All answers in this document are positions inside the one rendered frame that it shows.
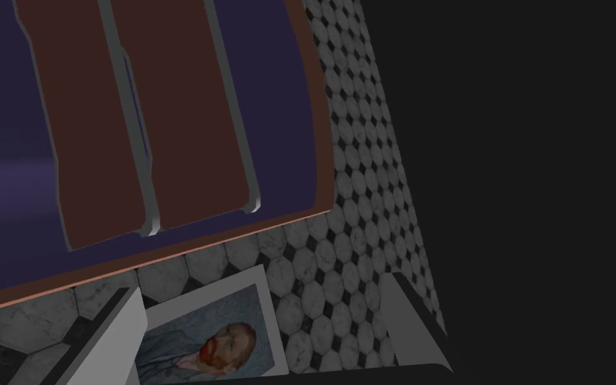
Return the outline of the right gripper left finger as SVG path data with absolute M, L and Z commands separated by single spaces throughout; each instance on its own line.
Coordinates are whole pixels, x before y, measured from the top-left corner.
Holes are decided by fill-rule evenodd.
M 139 288 L 119 288 L 40 385 L 138 385 L 134 358 L 147 325 Z

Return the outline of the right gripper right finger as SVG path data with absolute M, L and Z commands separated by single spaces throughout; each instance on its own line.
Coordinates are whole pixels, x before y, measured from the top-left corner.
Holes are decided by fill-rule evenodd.
M 445 334 L 410 281 L 400 272 L 389 272 L 379 282 L 381 311 L 398 363 L 431 364 L 452 372 L 452 361 L 444 351 Z

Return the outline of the framed portrait picture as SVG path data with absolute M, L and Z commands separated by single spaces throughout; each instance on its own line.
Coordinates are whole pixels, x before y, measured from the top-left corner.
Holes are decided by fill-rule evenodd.
M 289 372 L 266 271 L 255 266 L 149 307 L 131 375 L 196 384 Z

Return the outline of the brown and purple cupboard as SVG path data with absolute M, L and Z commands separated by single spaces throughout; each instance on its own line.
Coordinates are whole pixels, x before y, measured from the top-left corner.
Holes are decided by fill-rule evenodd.
M 0 307 L 333 208 L 302 0 L 0 0 Z

